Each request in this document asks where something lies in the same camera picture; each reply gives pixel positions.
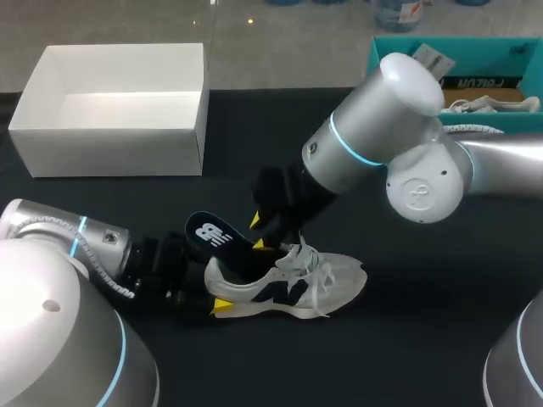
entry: n logo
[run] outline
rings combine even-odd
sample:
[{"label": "n logo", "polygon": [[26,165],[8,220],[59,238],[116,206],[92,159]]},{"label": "n logo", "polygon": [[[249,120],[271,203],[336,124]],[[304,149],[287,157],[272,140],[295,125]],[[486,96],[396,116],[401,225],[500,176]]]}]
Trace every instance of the n logo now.
[{"label": "n logo", "polygon": [[294,307],[302,295],[307,291],[308,285],[305,280],[298,280],[288,291],[288,282],[271,282],[260,291],[253,301],[263,303],[272,299],[276,304],[284,304]]},{"label": "n logo", "polygon": [[222,230],[211,223],[204,223],[202,227],[196,229],[196,236],[204,239],[206,242],[211,242],[211,246],[218,248],[223,243],[232,240],[232,236],[227,233],[222,233]]}]

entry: white sneaker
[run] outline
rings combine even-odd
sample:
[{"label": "white sneaker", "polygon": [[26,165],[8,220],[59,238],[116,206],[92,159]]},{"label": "white sneaker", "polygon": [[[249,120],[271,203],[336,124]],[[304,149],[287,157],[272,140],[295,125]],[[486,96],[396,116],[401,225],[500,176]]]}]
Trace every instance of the white sneaker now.
[{"label": "white sneaker", "polygon": [[367,280],[361,265],[342,254],[319,254],[302,238],[300,245],[290,246],[288,254],[256,282],[227,281],[229,271],[216,257],[207,265],[204,280],[212,295],[233,303],[228,310],[215,313],[216,318],[278,310],[310,319],[327,316],[356,298]]},{"label": "white sneaker", "polygon": [[483,96],[471,102],[466,99],[456,100],[448,109],[442,109],[441,113],[535,113],[540,109],[540,99],[536,96],[522,102],[500,102],[490,96]]}]

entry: shoelace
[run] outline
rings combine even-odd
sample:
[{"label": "shoelace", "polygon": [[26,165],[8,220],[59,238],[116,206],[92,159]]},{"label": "shoelace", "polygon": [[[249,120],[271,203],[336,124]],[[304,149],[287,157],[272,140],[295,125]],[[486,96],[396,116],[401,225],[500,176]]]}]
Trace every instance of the shoelace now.
[{"label": "shoelace", "polygon": [[[328,315],[321,312],[318,306],[318,297],[319,297],[319,286],[322,287],[322,290],[327,293],[327,280],[330,279],[332,285],[335,284],[336,278],[332,273],[332,267],[322,255],[312,246],[305,244],[305,239],[300,237],[299,239],[301,249],[299,254],[294,259],[294,267],[300,268],[302,272],[305,272],[304,275],[300,276],[300,279],[308,280],[311,279],[311,307],[317,312],[320,316]],[[293,250],[299,249],[299,247],[292,247]]]},{"label": "shoelace", "polygon": [[480,109],[471,110],[470,101],[467,99],[459,99],[453,102],[448,109],[442,109],[441,113],[495,113],[495,109],[491,106],[484,106]]}]

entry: black table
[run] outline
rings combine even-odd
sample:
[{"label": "black table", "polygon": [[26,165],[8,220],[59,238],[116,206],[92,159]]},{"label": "black table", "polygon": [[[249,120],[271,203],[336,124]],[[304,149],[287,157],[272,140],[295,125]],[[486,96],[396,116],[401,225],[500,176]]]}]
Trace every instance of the black table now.
[{"label": "black table", "polygon": [[[201,209],[247,230],[251,177],[296,159],[348,91],[212,92],[202,177],[34,180],[4,135],[0,208],[31,199],[127,227],[136,240],[182,230]],[[16,97],[0,97],[4,130]],[[305,232],[321,251],[365,263],[355,308],[201,327],[121,313],[156,358],[161,407],[480,407],[490,347],[543,286],[541,226],[541,203],[504,198],[467,198],[439,224],[413,224],[388,206],[376,174]]]}]

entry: white box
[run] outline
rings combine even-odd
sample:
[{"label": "white box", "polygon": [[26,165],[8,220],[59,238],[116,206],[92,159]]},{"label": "white box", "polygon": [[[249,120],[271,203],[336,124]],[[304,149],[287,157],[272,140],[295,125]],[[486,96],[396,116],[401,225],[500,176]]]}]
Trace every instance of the white box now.
[{"label": "white box", "polygon": [[196,176],[209,87],[202,44],[47,47],[9,125],[38,176]]}]

